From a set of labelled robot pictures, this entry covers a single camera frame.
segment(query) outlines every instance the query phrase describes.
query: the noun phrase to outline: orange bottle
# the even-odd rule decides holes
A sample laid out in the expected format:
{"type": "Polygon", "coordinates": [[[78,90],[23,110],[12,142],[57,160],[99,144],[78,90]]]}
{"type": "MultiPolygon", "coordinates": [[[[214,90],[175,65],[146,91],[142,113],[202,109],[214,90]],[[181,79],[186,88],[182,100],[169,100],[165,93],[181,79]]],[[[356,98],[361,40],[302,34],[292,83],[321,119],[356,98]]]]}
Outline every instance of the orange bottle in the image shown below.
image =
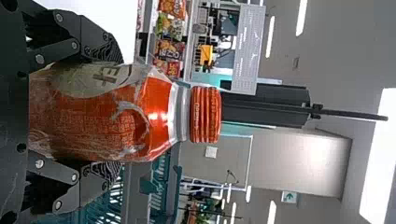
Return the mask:
{"type": "Polygon", "coordinates": [[[29,148],[55,159],[153,161],[178,141],[215,143],[215,88],[137,64],[55,64],[30,75],[29,148]]]}

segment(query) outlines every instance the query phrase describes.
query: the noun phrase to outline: product display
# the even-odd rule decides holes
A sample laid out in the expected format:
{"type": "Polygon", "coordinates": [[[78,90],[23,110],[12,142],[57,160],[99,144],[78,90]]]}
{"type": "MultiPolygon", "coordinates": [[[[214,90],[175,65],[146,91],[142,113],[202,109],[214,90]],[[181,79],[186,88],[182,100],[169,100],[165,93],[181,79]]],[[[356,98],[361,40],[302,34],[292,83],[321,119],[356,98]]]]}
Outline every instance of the product display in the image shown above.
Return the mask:
{"type": "Polygon", "coordinates": [[[160,59],[154,59],[153,64],[169,77],[180,77],[180,62],[167,62],[160,59]]]}
{"type": "Polygon", "coordinates": [[[219,138],[219,91],[153,67],[63,63],[29,78],[29,149],[50,158],[153,161],[178,141],[219,138]]]}
{"type": "Polygon", "coordinates": [[[167,35],[177,41],[183,37],[183,21],[168,18],[164,13],[160,13],[155,26],[156,35],[167,35]]]}
{"type": "Polygon", "coordinates": [[[160,0],[158,9],[184,21],[186,17],[186,0],[160,0]]]}
{"type": "Polygon", "coordinates": [[[173,43],[169,40],[157,40],[155,46],[155,57],[161,60],[183,60],[185,44],[183,42],[173,43]]]}

